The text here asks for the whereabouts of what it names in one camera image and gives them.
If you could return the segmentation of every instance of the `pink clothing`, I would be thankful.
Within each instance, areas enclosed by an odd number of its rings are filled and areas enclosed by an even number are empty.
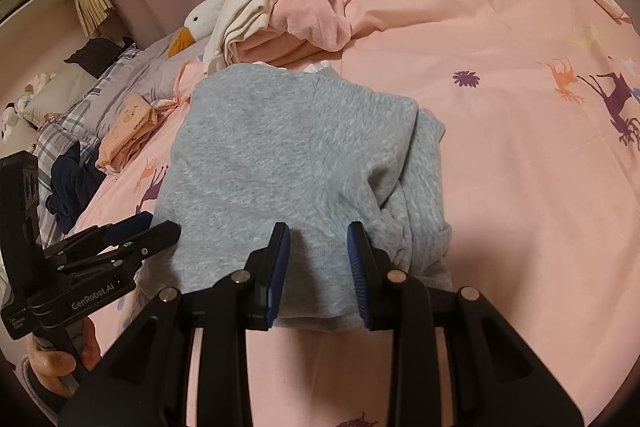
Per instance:
[[[243,62],[263,61],[277,66],[320,50],[341,50],[351,39],[343,0],[277,0],[269,28],[238,42]]]
[[[132,92],[124,103],[110,131],[100,143],[96,167],[119,174],[132,161],[158,126],[158,115],[138,92]]]

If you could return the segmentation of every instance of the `plaid pillow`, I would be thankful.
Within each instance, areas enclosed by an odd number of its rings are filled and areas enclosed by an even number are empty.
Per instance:
[[[38,185],[40,206],[38,220],[40,221],[40,238],[43,248],[50,247],[62,240],[64,234],[58,227],[56,218],[46,209],[45,202],[52,195],[51,168],[58,156],[66,153],[76,141],[80,142],[80,161],[85,162],[99,142],[97,136],[84,128],[84,118],[95,99],[111,82],[111,76],[116,73],[128,60],[131,60],[140,50],[135,46],[126,49],[118,60],[114,62],[98,79],[92,89],[61,116],[58,121],[49,121],[40,130],[38,143],[34,154],[38,157]]]

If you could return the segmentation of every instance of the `purple flower print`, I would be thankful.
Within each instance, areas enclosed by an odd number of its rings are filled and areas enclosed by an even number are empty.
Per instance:
[[[480,77],[476,76],[475,71],[459,71],[453,75],[454,84],[458,84],[460,87],[478,87],[480,83]]]
[[[337,427],[372,427],[373,425],[377,424],[378,422],[368,422],[364,419],[364,413],[362,413],[362,416],[360,418],[355,418],[353,420],[348,420],[346,422],[342,422],[340,425],[338,425]]]

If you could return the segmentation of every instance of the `sweatshirt sleeve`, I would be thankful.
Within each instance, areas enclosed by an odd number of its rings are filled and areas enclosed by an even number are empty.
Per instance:
[[[40,410],[54,425],[57,425],[58,415],[66,403],[66,398],[58,396],[42,386],[31,368],[28,357],[24,357],[20,361],[16,375]]]

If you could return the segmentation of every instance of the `blue gripper pad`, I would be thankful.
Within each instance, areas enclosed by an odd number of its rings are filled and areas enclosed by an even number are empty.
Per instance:
[[[267,288],[267,311],[264,319],[268,327],[273,325],[273,321],[278,316],[278,310],[280,309],[284,277],[287,274],[287,264],[289,263],[290,245],[291,235],[289,233],[289,227],[285,225],[284,233],[276,248],[276,259],[273,263],[269,286]]]
[[[104,244],[117,247],[127,242],[127,239],[145,232],[151,226],[154,215],[149,212],[140,212],[135,216],[127,217],[119,223],[114,223],[104,234]]]
[[[360,223],[351,223],[347,228],[347,253],[349,254],[349,264],[351,265],[351,276],[353,277],[358,311],[364,321],[365,327],[369,328],[371,325],[369,287],[364,274],[357,240],[357,231],[361,228],[362,225]]]

